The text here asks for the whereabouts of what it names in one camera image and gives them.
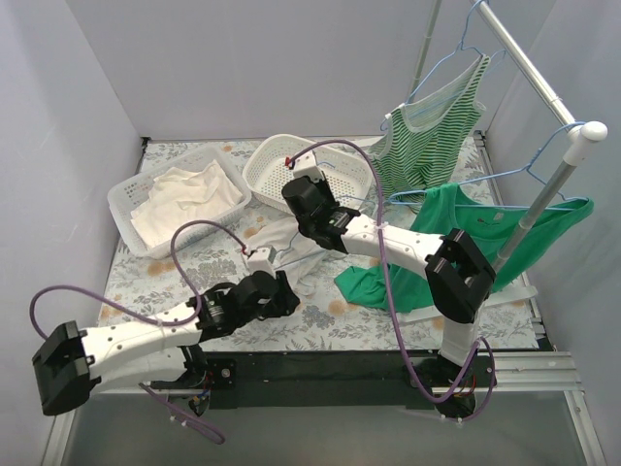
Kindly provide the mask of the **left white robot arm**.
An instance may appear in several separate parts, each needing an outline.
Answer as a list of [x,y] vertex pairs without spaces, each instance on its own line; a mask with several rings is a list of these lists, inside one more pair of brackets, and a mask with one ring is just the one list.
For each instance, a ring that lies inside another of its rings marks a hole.
[[32,358],[42,411],[65,414],[95,393],[138,383],[200,388],[214,372],[201,343],[254,320],[290,316],[299,304],[284,272],[257,271],[239,283],[217,284],[155,316],[153,323],[86,329],[62,323]]

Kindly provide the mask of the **blue wire hanger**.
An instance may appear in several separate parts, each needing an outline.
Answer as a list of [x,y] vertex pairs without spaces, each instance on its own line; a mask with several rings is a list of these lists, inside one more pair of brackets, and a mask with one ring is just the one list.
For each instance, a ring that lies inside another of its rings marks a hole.
[[313,240],[318,246],[325,250],[336,250],[338,252],[347,253],[347,249],[343,242],[343,235],[347,232],[348,225],[357,216],[361,215],[360,208],[367,201],[366,195],[348,194],[338,187],[333,188],[328,175],[324,171],[323,173],[325,175],[325,180],[332,190],[332,194],[340,205],[330,214],[326,221],[320,221],[316,230],[312,233],[299,232],[304,237]]

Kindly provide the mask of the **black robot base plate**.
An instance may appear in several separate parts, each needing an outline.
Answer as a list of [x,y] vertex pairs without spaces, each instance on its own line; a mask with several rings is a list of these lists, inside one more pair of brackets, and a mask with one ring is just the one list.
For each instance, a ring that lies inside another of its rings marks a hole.
[[199,352],[187,349],[182,374],[153,387],[207,392],[213,409],[397,406],[431,410],[396,350]]

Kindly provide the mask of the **white tank top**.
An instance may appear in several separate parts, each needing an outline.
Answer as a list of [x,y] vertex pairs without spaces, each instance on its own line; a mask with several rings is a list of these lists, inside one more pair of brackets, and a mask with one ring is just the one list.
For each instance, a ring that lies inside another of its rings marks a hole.
[[286,273],[292,289],[306,297],[314,294],[317,278],[313,273],[328,250],[301,235],[294,217],[268,224],[252,236],[248,244],[253,249],[272,247],[276,251],[273,265]]

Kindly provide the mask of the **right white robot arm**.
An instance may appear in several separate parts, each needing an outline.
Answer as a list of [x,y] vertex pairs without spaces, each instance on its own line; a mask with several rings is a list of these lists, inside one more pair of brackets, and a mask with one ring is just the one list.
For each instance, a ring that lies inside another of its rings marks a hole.
[[455,386],[472,377],[477,312],[491,292],[496,272],[470,235],[456,228],[439,235],[380,224],[342,206],[327,181],[314,182],[308,176],[288,182],[281,194],[302,236],[321,248],[383,257],[425,279],[445,320],[440,376]]

